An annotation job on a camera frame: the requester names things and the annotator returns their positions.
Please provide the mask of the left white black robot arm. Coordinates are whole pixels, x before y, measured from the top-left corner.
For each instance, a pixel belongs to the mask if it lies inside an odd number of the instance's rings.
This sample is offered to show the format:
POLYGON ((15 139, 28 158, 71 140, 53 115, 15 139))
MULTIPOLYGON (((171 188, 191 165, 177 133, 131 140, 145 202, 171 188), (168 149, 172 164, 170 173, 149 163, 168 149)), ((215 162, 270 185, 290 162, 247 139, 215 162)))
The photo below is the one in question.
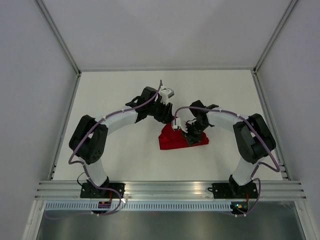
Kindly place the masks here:
POLYGON ((107 137, 148 116, 162 124, 170 123, 174 119, 173 104, 169 101, 173 95, 174 91, 163 85, 160 85, 158 89, 147 86, 140 95, 126 103, 120 110, 100 118, 89 115, 81 117, 68 144, 72 150, 68 164, 82 165, 94 195, 104 198, 109 193, 109 177, 101 160, 107 137))

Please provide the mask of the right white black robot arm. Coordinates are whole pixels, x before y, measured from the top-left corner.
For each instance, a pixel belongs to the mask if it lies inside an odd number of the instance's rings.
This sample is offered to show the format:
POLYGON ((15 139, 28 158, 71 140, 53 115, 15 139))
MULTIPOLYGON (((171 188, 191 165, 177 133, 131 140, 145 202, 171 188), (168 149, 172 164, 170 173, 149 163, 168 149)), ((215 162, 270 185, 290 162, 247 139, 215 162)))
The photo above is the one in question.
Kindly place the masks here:
POLYGON ((276 141, 260 114, 243 116, 215 104, 204 106, 200 100, 185 109, 191 111, 194 120, 181 123, 175 117, 172 128, 182 130, 182 136, 189 147, 203 140, 203 133, 208 127, 220 127, 234 133, 240 160, 228 180, 228 192, 231 196, 239 198, 246 192, 247 185, 252 183, 260 165, 277 173, 280 171, 279 164, 272 155, 276 141))

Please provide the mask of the red cloth napkin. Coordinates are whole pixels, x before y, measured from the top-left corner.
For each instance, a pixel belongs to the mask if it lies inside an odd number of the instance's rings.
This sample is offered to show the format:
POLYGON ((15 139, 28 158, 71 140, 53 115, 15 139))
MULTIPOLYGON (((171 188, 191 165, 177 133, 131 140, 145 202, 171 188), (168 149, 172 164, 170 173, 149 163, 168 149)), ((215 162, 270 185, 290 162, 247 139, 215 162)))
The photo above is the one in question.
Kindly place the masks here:
POLYGON ((201 140, 198 143, 188 143, 187 139, 182 135, 183 131, 173 130, 171 123, 165 124, 162 128, 160 135, 158 136, 159 149, 162 151, 175 150, 183 148, 198 147, 209 144, 209 138, 203 132, 201 140))

